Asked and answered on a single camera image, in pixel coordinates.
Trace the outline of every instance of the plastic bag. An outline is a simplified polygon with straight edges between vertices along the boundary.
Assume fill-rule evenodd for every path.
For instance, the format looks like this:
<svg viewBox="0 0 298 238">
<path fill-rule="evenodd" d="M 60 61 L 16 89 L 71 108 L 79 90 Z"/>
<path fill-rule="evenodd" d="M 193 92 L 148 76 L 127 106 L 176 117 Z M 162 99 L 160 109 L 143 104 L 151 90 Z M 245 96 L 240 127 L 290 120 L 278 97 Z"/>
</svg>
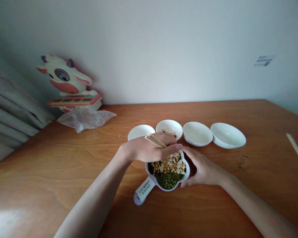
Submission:
<svg viewBox="0 0 298 238">
<path fill-rule="evenodd" d="M 95 111 L 88 108 L 79 108 L 65 113 L 57 121 L 63 125 L 75 128 L 77 133 L 85 129 L 94 129 L 103 126 L 110 118 L 117 116 L 110 111 Z"/>
</svg>

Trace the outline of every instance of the cow eye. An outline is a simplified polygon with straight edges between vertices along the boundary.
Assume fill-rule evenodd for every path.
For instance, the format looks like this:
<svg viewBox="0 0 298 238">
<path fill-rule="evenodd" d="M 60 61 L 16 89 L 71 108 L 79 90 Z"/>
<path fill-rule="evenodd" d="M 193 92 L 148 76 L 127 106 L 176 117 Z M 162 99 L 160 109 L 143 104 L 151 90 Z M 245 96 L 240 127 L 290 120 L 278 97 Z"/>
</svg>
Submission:
<svg viewBox="0 0 298 238">
<path fill-rule="evenodd" d="M 70 80 L 69 74 L 64 69 L 57 68 L 54 70 L 54 73 L 56 77 L 58 77 L 62 81 L 68 82 Z"/>
</svg>

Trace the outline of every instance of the measuring cup handle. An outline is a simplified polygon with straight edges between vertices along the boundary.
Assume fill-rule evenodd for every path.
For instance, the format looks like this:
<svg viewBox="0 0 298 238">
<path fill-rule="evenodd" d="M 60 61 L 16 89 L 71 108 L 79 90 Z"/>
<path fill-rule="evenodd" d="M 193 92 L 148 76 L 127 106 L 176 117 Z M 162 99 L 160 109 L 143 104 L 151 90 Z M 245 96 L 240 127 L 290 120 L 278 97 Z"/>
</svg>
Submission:
<svg viewBox="0 0 298 238">
<path fill-rule="evenodd" d="M 141 204 L 144 203 L 145 200 L 141 201 L 141 200 L 138 198 L 137 193 L 135 192 L 135 195 L 133 196 L 133 201 L 135 202 L 136 205 L 140 206 Z"/>
<path fill-rule="evenodd" d="M 146 200 L 147 195 L 155 186 L 155 182 L 150 178 L 150 176 L 137 188 L 133 200 L 135 204 L 141 205 Z"/>
</svg>

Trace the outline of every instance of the wooden table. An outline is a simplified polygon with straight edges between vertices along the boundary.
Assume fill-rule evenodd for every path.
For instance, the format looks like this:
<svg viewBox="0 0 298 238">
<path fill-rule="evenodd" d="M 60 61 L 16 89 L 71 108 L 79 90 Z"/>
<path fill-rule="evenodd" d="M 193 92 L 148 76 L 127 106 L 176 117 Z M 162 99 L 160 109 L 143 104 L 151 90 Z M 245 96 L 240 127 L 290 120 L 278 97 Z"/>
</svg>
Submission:
<svg viewBox="0 0 298 238">
<path fill-rule="evenodd" d="M 0 163 L 0 237 L 53 237 L 84 191 L 127 141 L 129 131 L 173 119 L 210 127 L 225 122 L 247 138 L 227 150 L 198 148 L 213 162 L 298 227 L 298 116 L 266 100 L 104 106 L 117 114 L 104 126 L 74 129 L 54 121 Z M 184 138 L 180 143 L 187 145 Z M 191 164 L 191 173 L 196 169 Z M 143 205 L 133 195 L 145 180 L 144 163 L 127 170 L 101 237 L 260 237 L 219 186 L 197 185 L 167 193 L 155 187 Z"/>
</svg>

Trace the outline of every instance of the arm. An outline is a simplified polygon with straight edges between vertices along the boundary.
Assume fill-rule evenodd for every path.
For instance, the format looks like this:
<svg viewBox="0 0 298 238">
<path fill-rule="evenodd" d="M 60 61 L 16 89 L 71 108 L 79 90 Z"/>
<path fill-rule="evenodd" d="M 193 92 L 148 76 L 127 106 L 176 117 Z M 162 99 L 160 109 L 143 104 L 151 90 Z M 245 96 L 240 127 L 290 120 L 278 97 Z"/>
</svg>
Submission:
<svg viewBox="0 0 298 238">
<path fill-rule="evenodd" d="M 197 173 L 181 184 L 214 184 L 221 186 L 241 207 L 264 237 L 298 237 L 298 229 L 266 202 L 256 196 L 236 177 L 229 174 L 206 156 L 184 146 L 182 150 L 197 167 Z"/>
<path fill-rule="evenodd" d="M 182 148 L 172 135 L 154 134 L 167 148 L 157 148 L 144 137 L 124 143 L 113 159 L 75 204 L 55 237 L 97 237 L 113 204 L 119 184 L 134 160 L 161 160 Z"/>
</svg>

